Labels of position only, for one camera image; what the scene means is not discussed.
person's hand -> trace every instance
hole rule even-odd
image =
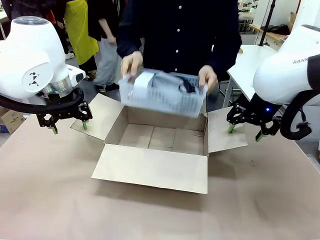
[[[59,21],[56,21],[56,24],[58,24],[58,27],[61,28],[61,29],[64,29],[65,26],[62,22],[59,22]]]
[[[209,65],[203,66],[199,71],[199,86],[203,87],[206,83],[208,84],[207,94],[210,94],[218,83],[217,75]]]
[[[132,76],[135,76],[138,69],[141,68],[144,58],[140,51],[135,51],[134,53],[125,56],[121,62],[121,74],[125,76],[127,73],[131,72]]]
[[[116,38],[114,36],[109,36],[108,37],[108,42],[112,45],[117,45],[117,41],[116,41]]]

plastic basket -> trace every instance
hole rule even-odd
[[[180,73],[170,74],[187,80],[194,87],[199,86],[199,78],[197,76]],[[134,86],[133,83],[129,83],[129,78],[130,75],[127,75],[119,81],[121,102],[124,105],[191,118],[199,116],[208,89],[207,86],[199,89],[199,94],[181,92],[178,89],[164,90],[156,87],[140,89]]]

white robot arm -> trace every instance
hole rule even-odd
[[[250,102],[241,96],[227,116],[229,132],[239,123],[261,126],[259,141],[278,130],[290,140],[300,140],[312,131],[303,113],[303,106],[320,106],[320,28],[309,25],[297,27],[279,52],[266,59],[257,69]],[[275,116],[287,105],[283,116]],[[302,122],[291,131],[291,124],[301,112]],[[266,124],[273,122],[272,127]]]
[[[84,71],[66,65],[65,53],[53,25],[46,19],[22,16],[11,23],[6,40],[0,42],[0,105],[23,113],[37,114],[41,127],[52,128],[59,119],[92,118],[84,93],[76,85]],[[25,104],[41,93],[47,105]],[[45,120],[46,114],[51,118]]]

yellow skirt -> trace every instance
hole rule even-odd
[[[65,27],[79,65],[84,64],[99,51],[97,40],[89,36],[88,5],[86,0],[66,3]]]

black pole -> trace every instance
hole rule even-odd
[[[267,31],[268,31],[268,28],[269,28],[270,20],[271,20],[271,17],[272,17],[272,13],[274,12],[275,6],[276,6],[276,0],[272,0],[272,4],[270,6],[270,12],[269,12],[268,18],[266,20],[265,27],[264,27],[264,30],[263,30],[263,33],[262,33],[262,38],[261,38],[261,41],[260,41],[260,44],[259,44],[260,47],[262,47],[264,45],[264,41],[265,41],[265,38],[266,38],[266,34],[267,34]]]

